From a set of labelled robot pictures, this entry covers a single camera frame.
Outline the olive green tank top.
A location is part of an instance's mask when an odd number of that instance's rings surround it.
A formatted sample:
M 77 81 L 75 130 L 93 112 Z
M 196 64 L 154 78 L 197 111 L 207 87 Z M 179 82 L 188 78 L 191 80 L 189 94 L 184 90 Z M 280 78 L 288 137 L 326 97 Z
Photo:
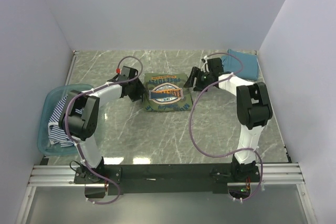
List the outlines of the olive green tank top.
M 184 85 L 185 73 L 144 75 L 143 108 L 147 112 L 189 111 L 193 106 L 191 92 Z

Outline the blue white striped tank top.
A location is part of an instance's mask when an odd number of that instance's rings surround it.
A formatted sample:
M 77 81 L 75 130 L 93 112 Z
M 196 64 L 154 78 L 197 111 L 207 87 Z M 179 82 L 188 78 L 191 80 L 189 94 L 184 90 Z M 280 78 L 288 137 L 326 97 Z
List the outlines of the blue white striped tank top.
M 65 106 L 67 96 L 64 96 L 60 101 L 57 102 L 50 119 L 48 121 L 48 139 L 51 145 L 60 145 L 60 147 L 71 147 L 74 146 L 73 141 L 71 141 L 67 134 L 59 127 L 59 119 L 63 108 Z

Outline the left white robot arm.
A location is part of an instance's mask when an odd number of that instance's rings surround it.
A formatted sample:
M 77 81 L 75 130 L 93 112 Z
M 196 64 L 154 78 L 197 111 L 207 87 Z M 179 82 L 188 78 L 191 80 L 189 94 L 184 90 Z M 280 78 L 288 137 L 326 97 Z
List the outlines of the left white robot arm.
M 79 174 L 93 183 L 108 180 L 104 160 L 94 137 L 99 109 L 110 101 L 124 97 L 129 97 L 133 102 L 143 99 L 145 89 L 139 80 L 140 74 L 135 68 L 123 66 L 105 84 L 81 92 L 72 90 L 67 95 L 58 124 L 78 151 Z

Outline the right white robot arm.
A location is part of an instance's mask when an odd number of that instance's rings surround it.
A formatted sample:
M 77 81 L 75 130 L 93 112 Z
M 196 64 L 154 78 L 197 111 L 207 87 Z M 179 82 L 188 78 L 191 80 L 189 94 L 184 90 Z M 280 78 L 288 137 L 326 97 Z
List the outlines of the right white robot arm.
M 204 68 L 193 67 L 184 85 L 203 94 L 210 87 L 227 91 L 236 97 L 236 113 L 241 124 L 237 152 L 233 154 L 230 177 L 238 182 L 259 175 L 256 153 L 260 135 L 273 116 L 264 82 L 251 82 L 225 72 L 221 58 L 204 59 Z

